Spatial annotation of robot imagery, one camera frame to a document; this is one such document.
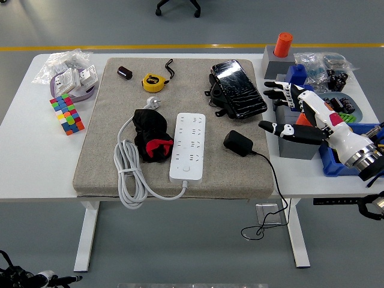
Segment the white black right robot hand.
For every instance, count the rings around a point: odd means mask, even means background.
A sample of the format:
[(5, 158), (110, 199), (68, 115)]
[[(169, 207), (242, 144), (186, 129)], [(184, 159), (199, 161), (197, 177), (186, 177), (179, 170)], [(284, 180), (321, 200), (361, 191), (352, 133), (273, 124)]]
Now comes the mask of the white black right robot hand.
[(314, 145), (326, 141), (336, 150), (340, 162), (359, 170), (382, 156), (368, 137), (354, 133), (315, 92), (287, 82), (267, 81), (264, 85), (269, 88), (263, 92), (266, 96), (301, 111), (310, 125), (260, 121), (260, 128), (296, 143)]

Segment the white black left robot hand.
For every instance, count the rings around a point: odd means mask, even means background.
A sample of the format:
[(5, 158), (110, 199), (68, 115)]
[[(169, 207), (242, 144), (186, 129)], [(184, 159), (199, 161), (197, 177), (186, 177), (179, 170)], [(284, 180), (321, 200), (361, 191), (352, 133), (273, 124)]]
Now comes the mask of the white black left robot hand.
[(81, 275), (59, 277), (52, 270), (45, 270), (37, 275), (42, 277), (43, 287), (70, 287), (70, 284), (83, 279)]

